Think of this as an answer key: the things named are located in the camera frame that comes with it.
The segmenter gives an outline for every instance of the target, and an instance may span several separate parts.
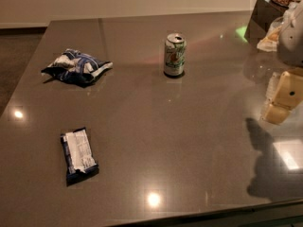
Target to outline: gray table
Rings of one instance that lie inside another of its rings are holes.
[[[237,34],[249,18],[52,22],[0,119],[1,224],[103,226],[302,197],[303,176],[290,173],[273,144],[301,139],[302,109],[280,127],[259,126],[268,78],[286,66]],[[180,79],[163,75],[172,31],[187,36]],[[114,69],[85,89],[47,82],[40,71],[66,48]],[[80,127],[99,174],[67,187],[60,134]],[[297,158],[302,148],[294,148]],[[151,192],[161,198],[156,207]]]

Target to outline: blue chip bag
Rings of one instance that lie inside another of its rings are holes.
[[[94,84],[106,70],[113,68],[110,61],[100,61],[75,49],[66,49],[42,73],[54,79],[82,87]]]

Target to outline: candy bar wrapper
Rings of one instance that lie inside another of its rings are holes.
[[[63,133],[61,142],[67,163],[68,185],[81,182],[98,173],[98,164],[93,158],[86,128]]]

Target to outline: soda can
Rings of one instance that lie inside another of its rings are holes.
[[[172,33],[165,41],[164,74],[170,78],[184,75],[187,41],[183,34]]]

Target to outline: green light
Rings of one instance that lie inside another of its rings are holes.
[[[247,26],[242,26],[236,29],[236,34],[242,39],[243,42],[247,43],[244,35],[246,32]]]

